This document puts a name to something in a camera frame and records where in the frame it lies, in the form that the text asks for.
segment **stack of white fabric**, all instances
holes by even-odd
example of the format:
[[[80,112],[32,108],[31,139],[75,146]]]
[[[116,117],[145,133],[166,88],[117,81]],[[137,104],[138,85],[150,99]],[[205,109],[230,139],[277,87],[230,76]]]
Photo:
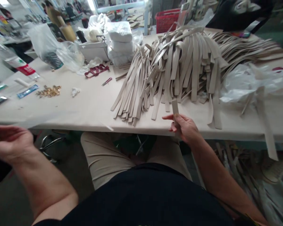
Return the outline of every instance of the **stack of white fabric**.
[[[133,60],[135,46],[128,21],[105,24],[105,36],[109,37],[108,57],[116,66]]]

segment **person's right hand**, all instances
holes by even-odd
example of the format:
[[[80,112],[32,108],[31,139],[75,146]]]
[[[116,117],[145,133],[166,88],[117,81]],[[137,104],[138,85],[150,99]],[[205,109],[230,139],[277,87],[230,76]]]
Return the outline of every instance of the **person's right hand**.
[[[17,126],[0,126],[0,159],[11,164],[34,148],[31,132]]]
[[[175,123],[172,122],[169,131],[171,132],[179,131],[181,139],[188,145],[193,145],[194,142],[202,138],[194,121],[183,114],[175,114],[175,115],[171,114],[171,115],[163,116],[163,119],[165,120],[175,119],[176,122],[178,122],[178,124],[180,125],[180,130],[179,128],[176,128]]]

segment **person's left hand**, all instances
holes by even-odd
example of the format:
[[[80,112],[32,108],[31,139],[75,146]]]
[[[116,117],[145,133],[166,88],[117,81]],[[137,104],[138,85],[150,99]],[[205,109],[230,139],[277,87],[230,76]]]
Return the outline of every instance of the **person's left hand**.
[[[11,163],[34,150],[30,131],[17,126],[0,126],[0,159]]]

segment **red basket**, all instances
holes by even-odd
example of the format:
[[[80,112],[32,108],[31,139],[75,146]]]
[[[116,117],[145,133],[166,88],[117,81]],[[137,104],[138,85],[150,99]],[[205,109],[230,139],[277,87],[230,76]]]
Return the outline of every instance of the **red basket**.
[[[162,12],[158,12],[155,16],[156,19],[156,33],[164,33],[169,30],[174,31],[176,29],[176,24],[174,22],[178,21],[180,9],[171,9]]]

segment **khaki pants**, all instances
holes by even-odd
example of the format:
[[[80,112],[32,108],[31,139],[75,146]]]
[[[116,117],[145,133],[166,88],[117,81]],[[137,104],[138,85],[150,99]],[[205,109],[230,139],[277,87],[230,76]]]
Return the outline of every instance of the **khaki pants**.
[[[84,132],[82,134],[81,143],[95,190],[118,173],[135,166],[126,155],[113,145],[113,136],[117,135],[117,133],[103,132]],[[192,180],[180,152],[179,144],[170,137],[157,137],[147,162],[166,165]]]

